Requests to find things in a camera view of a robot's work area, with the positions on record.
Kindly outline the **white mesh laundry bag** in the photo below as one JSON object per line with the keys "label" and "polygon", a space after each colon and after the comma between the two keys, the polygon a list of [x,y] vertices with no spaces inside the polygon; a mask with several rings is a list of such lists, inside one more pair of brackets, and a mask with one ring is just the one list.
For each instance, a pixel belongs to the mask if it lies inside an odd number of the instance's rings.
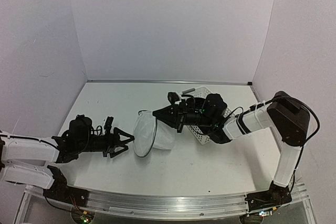
{"label": "white mesh laundry bag", "polygon": [[138,112],[133,135],[133,149],[140,158],[148,156],[153,148],[170,151],[175,144],[174,129],[159,121],[148,110]]}

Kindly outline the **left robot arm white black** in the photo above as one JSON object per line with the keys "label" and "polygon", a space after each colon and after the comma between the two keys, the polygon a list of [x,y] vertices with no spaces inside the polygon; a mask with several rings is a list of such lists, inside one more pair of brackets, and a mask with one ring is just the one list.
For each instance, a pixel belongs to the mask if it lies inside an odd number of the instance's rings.
{"label": "left robot arm white black", "polygon": [[134,136],[112,127],[109,116],[103,126],[92,126],[92,119],[78,115],[61,136],[45,138],[1,132],[1,180],[49,189],[59,201],[70,197],[70,189],[57,181],[54,164],[67,164],[82,153],[99,152],[114,158],[129,149]]}

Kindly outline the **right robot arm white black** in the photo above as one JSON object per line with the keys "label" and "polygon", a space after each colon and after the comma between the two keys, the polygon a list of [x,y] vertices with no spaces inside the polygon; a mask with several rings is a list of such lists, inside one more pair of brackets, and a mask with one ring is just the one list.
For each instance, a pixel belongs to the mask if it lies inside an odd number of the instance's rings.
{"label": "right robot arm white black", "polygon": [[283,91],[239,114],[227,112],[227,104],[218,93],[196,98],[170,92],[167,97],[170,105],[152,114],[179,133],[184,126],[196,126],[199,135],[208,136],[216,144],[226,144],[266,128],[277,130],[284,146],[275,176],[264,194],[264,200],[270,205],[275,205],[285,196],[305,144],[320,130],[320,121],[313,110]]}

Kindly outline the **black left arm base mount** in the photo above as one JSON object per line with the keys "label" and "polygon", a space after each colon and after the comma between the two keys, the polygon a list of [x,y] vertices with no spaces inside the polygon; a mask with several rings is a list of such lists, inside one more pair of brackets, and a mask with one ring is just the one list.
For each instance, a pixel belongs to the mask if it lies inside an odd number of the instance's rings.
{"label": "black left arm base mount", "polygon": [[85,207],[89,191],[69,186],[67,179],[58,167],[48,165],[47,168],[51,171],[54,182],[49,189],[43,189],[43,196],[77,207]]}

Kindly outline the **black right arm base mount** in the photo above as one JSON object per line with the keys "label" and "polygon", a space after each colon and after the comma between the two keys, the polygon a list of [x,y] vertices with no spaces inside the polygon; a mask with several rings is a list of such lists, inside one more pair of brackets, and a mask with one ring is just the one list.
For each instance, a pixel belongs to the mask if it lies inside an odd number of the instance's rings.
{"label": "black right arm base mount", "polygon": [[291,192],[293,185],[289,188],[289,184],[292,178],[295,179],[295,173],[296,171],[294,170],[291,175],[282,180],[278,176],[278,173],[276,173],[268,190],[248,193],[245,198],[248,212],[267,210],[290,203],[292,201]]}

